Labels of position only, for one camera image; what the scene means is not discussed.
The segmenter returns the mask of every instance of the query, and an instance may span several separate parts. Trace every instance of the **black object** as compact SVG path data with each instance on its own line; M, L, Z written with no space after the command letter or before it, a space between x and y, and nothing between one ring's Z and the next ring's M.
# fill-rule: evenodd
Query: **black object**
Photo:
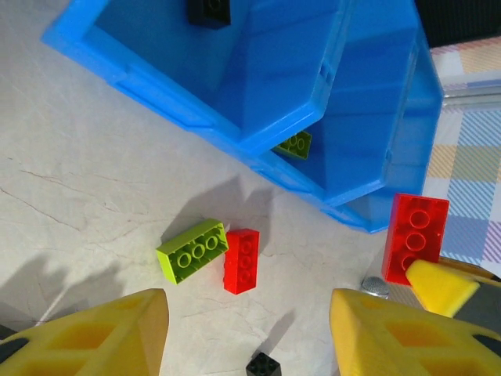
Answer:
M282 376L280 363L260 352L245 368L247 376Z
M21 350L28 342L27 338L16 338L12 341L0 343L0 364Z
M430 47L501 35L501 0L415 0Z
M473 338L475 338L482 345L487 347L489 350L491 350L493 353L495 353L497 356L501 358L501 341L487 337L486 335L483 334L476 334L473 336Z
M492 284L480 284L454 318L501 334L501 288Z
M186 0L186 12L192 25L220 29L231 24L229 0Z
M3 325L0 325L0 341L2 339L6 339L7 337L10 337L11 335L17 333L16 331L13 331L12 329L8 329L7 327L4 327Z

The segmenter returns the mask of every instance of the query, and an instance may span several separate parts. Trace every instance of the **blue plastic bin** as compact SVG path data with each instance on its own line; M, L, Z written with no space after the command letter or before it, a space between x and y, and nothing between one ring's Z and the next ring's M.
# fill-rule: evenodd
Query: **blue plastic bin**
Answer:
M43 40L353 228L421 193L442 90L413 0L233 0L217 31L183 4L73 0ZM272 151L301 130L308 160Z
M441 106L413 3L359 2L325 116L306 129L308 160L264 156L266 175L350 226L382 230L396 192L421 193ZM372 199L381 194L389 201Z
M210 129L248 154L323 116L354 0L233 0L220 30L189 24L185 3L73 0L43 40L183 128Z

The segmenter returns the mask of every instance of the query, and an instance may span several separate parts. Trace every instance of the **checkered tablecloth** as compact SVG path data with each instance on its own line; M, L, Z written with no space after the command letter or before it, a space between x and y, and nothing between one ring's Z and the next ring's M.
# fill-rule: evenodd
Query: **checkered tablecloth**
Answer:
M501 38L432 50L445 90L500 85ZM424 195L450 200L442 255L501 275L501 103L444 109Z

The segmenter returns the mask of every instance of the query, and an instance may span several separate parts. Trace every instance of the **black lego brick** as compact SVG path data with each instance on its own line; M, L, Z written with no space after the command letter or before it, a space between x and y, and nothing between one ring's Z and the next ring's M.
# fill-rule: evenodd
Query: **black lego brick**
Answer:
M186 14L192 25L220 29L231 24L230 0L186 0Z
M260 352L245 368L247 376L282 376L280 364Z

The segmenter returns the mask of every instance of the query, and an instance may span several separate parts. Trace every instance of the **white marble surface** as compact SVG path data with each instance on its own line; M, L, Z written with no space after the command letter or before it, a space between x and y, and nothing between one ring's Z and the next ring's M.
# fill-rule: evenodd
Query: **white marble surface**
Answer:
M331 291L359 285L384 234L335 223L40 43L66 3L0 0L0 323L162 287L162 374L244 375L259 346L284 375L334 373ZM224 291L223 258L163 278L160 237L202 217L261 231L256 289Z

